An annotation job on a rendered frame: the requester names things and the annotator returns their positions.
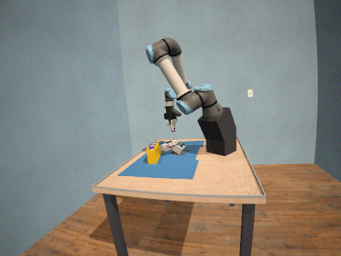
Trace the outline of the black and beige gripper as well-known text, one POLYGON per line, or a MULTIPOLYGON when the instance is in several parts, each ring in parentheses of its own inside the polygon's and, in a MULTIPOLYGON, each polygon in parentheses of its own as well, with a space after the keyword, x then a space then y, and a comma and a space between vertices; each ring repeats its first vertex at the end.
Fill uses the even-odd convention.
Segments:
POLYGON ((169 111, 169 109, 171 109, 171 108, 167 108, 167 107, 173 108, 174 106, 166 106, 165 107, 166 113, 164 113, 165 119, 169 120, 169 123, 167 125, 170 127, 170 129, 172 131, 173 130, 173 126, 174 126, 174 129, 176 128, 176 115, 174 115, 172 112, 169 111))

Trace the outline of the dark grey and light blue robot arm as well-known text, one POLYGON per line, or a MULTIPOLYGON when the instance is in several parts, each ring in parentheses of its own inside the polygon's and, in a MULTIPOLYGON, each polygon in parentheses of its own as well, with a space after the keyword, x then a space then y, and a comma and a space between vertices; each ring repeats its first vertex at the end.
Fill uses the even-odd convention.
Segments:
POLYGON ((187 81, 181 53, 179 44, 169 37, 150 44, 146 48, 150 63, 160 68, 172 87, 165 89, 165 105, 174 106, 173 99, 176 99, 179 110, 185 115, 191 114, 202 106, 204 119, 217 118, 223 113, 223 109, 216 100, 212 86, 203 84, 195 87, 194 92, 189 90, 191 83, 187 81), (173 90, 170 91, 171 89, 173 90))

